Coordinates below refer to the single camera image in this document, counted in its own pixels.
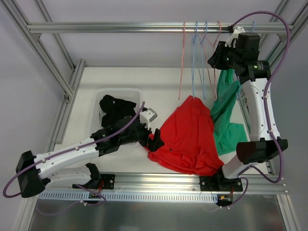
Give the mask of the pink hanger with green top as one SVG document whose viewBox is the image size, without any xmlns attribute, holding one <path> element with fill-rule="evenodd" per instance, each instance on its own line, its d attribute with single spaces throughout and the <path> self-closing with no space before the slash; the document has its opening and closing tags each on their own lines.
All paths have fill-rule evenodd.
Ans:
<svg viewBox="0 0 308 231">
<path fill-rule="evenodd" d="M 220 21 L 217 21 L 217 24 L 219 26 L 219 30 L 218 30 L 218 35 L 214 41 L 214 43 L 211 43 L 210 40 L 207 38 L 207 36 L 205 36 L 207 42 L 211 45 L 211 47 L 213 48 L 213 55 L 211 56 L 210 59 L 207 59 L 206 55 L 205 55 L 205 59 L 207 61 L 209 61 L 209 65 L 214 69 L 213 73 L 214 73 L 214 79 L 212 80 L 211 79 L 211 75 L 210 75 L 210 72 L 209 72 L 209 68 L 207 68 L 207 73 L 208 73 L 208 78 L 209 78 L 209 83 L 210 83 L 210 87 L 211 87 L 211 92 L 212 92 L 212 95 L 214 97 L 214 99 L 216 100 L 217 99 L 217 82 L 216 82 L 216 61 L 217 61 L 217 54 L 216 54 L 216 43 L 218 42 L 218 38 L 221 34 L 221 29 L 222 29 L 222 26 L 221 26 L 221 22 Z"/>
</svg>

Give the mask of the blue hanger with black top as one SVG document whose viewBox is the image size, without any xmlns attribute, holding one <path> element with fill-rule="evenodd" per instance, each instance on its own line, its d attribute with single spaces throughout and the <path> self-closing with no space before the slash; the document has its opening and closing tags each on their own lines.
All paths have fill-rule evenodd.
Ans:
<svg viewBox="0 0 308 231">
<path fill-rule="evenodd" d="M 202 94 L 203 94 L 203 99 L 206 99 L 206 87 L 205 87 L 205 51 L 204 51 L 204 40 L 206 38 L 207 34 L 207 29 L 208 29 L 208 22 L 205 22 L 205 29 L 203 34 L 199 37 L 199 42 L 200 42 L 200 55 L 201 55 L 201 69 L 198 69 L 200 81 L 201 81 L 201 87 L 202 87 Z"/>
</svg>

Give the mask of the blue hanger with grey top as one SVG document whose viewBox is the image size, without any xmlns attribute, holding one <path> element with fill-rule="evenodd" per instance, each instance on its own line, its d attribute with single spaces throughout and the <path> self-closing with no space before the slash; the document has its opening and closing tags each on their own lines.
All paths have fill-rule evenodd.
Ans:
<svg viewBox="0 0 308 231">
<path fill-rule="evenodd" d="M 191 75 L 192 75 L 192 96 L 195 97 L 195 84 L 194 84 L 194 77 L 195 77 L 195 52 L 196 52 L 196 47 L 195 47 L 195 42 L 196 42 L 196 37 L 197 37 L 197 32 L 198 32 L 198 22 L 195 22 L 195 29 L 194 33 L 192 34 L 191 38 Z"/>
</svg>

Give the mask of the pink wire hanger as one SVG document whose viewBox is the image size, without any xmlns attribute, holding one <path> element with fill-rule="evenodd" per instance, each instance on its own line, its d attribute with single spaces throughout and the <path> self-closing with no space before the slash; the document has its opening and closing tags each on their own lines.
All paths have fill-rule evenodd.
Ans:
<svg viewBox="0 0 308 231">
<path fill-rule="evenodd" d="M 184 57 L 185 57 L 185 38 L 186 38 L 186 22 L 183 22 L 183 36 L 182 36 L 182 53 L 181 53 L 181 68 L 180 68 L 180 85 L 179 85 L 179 94 L 178 100 L 181 98 L 181 89 L 182 89 L 182 79 L 183 79 L 183 68 L 184 68 Z"/>
</svg>

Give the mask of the black tank top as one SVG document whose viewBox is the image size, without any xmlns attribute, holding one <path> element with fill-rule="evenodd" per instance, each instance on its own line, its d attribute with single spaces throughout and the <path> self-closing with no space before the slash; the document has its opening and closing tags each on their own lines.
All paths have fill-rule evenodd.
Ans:
<svg viewBox="0 0 308 231">
<path fill-rule="evenodd" d="M 101 126 L 103 128 L 116 123 L 125 116 L 134 116 L 136 103 L 105 95 L 99 102 L 101 110 L 105 113 L 102 117 Z"/>
</svg>

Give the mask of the red tank top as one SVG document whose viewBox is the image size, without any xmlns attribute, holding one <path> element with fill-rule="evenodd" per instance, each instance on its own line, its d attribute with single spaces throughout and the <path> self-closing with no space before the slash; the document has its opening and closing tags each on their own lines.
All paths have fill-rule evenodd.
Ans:
<svg viewBox="0 0 308 231">
<path fill-rule="evenodd" d="M 184 174 L 213 176 L 223 162 L 219 159 L 214 122 L 203 102 L 189 96 L 160 128 L 165 143 L 148 158 L 159 165 Z"/>
</svg>

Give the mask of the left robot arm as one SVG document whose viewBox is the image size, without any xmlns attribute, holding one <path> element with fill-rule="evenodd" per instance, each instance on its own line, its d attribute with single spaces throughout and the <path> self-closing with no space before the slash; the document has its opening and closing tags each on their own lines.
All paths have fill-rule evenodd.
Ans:
<svg viewBox="0 0 308 231">
<path fill-rule="evenodd" d="M 69 165 L 116 152 L 121 145 L 138 142 L 155 152 L 165 144 L 160 135 L 159 129 L 152 132 L 139 117 L 126 116 L 65 150 L 37 155 L 24 152 L 16 166 L 20 195 L 23 198 L 38 195 L 47 185 L 61 181 L 59 172 Z"/>
</svg>

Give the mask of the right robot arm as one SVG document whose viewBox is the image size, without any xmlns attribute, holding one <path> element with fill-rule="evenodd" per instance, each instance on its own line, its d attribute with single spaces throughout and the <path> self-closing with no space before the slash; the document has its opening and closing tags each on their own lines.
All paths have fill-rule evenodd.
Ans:
<svg viewBox="0 0 308 231">
<path fill-rule="evenodd" d="M 227 41 L 221 41 L 208 63 L 219 70 L 234 70 L 248 102 L 250 140 L 239 142 L 236 155 L 208 180 L 220 191 L 241 186 L 239 176 L 249 168 L 256 168 L 279 157 L 288 148 L 276 127 L 273 114 L 269 63 L 259 60 L 260 36 L 252 32 L 233 32 Z"/>
</svg>

